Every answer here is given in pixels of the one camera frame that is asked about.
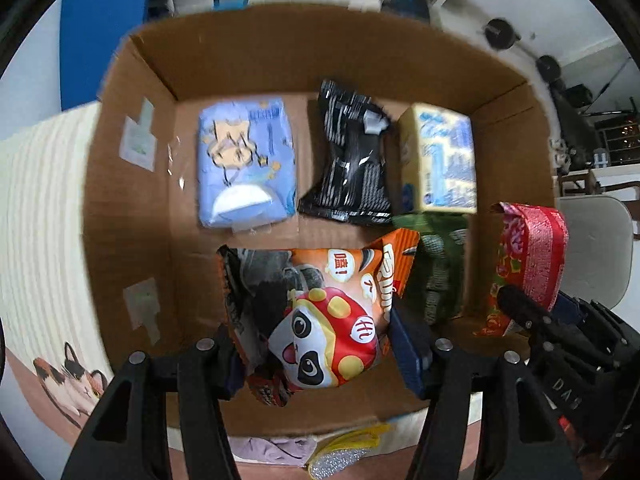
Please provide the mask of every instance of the purple cloth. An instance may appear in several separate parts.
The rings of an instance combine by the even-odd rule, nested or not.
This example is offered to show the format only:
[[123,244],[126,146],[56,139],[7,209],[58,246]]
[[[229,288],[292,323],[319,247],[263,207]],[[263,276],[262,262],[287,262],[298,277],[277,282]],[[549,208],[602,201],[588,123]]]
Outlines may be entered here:
[[238,458],[302,467],[316,450],[316,441],[305,437],[266,440],[253,436],[230,436],[229,446]]

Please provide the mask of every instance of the green snack bag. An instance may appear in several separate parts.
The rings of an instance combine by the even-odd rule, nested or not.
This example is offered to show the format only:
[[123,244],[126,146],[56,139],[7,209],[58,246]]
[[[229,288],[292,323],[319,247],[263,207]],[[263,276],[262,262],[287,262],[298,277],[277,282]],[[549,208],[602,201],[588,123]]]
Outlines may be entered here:
[[404,296],[429,324],[456,317],[462,309],[466,215],[425,212],[395,216],[396,228],[420,233]]

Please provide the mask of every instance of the cardboard box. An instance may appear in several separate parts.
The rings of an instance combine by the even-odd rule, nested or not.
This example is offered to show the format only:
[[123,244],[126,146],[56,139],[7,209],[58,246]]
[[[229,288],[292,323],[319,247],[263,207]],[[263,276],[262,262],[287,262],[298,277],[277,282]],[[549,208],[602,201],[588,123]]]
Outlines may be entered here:
[[[469,334],[482,325],[495,268],[500,218],[489,213],[490,205],[554,203],[548,124],[526,80],[489,54],[413,20],[341,7],[274,5],[150,24],[124,42],[108,71],[86,173],[83,236],[96,315],[114,369],[133,350],[157,356],[213,334],[224,321],[215,263],[220,245],[358,248],[383,232],[300,216],[256,234],[198,224],[200,111],[223,98],[283,96],[302,196],[325,164],[315,97],[327,77],[374,96],[395,119],[413,102],[471,117],[479,213],[467,313],[479,317],[446,330],[467,348],[522,350],[522,340],[478,342]],[[127,123],[129,135],[137,135],[133,121],[156,139],[153,171],[120,156]],[[385,151],[390,195],[398,201],[398,134],[387,136]],[[132,316],[138,319],[135,330]],[[149,322],[159,332],[153,345]],[[322,433],[423,406],[405,389],[389,355],[340,388],[296,394],[286,408],[261,405],[247,389],[221,408],[229,434],[259,436]],[[171,397],[172,426],[176,414]]]

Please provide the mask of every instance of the pink floral packaging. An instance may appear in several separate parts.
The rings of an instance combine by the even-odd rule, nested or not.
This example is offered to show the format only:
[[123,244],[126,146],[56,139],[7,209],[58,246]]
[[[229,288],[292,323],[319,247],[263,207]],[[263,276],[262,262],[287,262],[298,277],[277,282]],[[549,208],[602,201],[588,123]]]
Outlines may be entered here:
[[502,336],[518,325],[497,306],[504,285],[519,286],[537,304],[551,310],[560,288],[568,234],[564,218],[550,207],[500,202],[492,208],[503,214],[498,264],[489,294],[489,315],[478,335]]

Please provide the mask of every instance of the cat illustration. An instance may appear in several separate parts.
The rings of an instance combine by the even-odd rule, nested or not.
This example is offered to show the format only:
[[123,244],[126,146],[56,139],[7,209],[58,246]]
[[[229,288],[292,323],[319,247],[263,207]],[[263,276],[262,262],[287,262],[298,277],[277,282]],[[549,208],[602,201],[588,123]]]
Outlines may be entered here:
[[91,415],[107,387],[107,379],[100,370],[88,372],[80,364],[76,352],[65,342],[65,362],[61,370],[43,358],[33,360],[36,375],[45,393],[57,409],[77,428],[78,421],[70,415]]
[[203,138],[208,144],[207,154],[213,163],[224,170],[226,186],[231,186],[242,168],[246,168],[257,157],[260,167],[266,166],[266,156],[257,155],[257,146],[249,138],[250,122],[214,121],[210,134]]

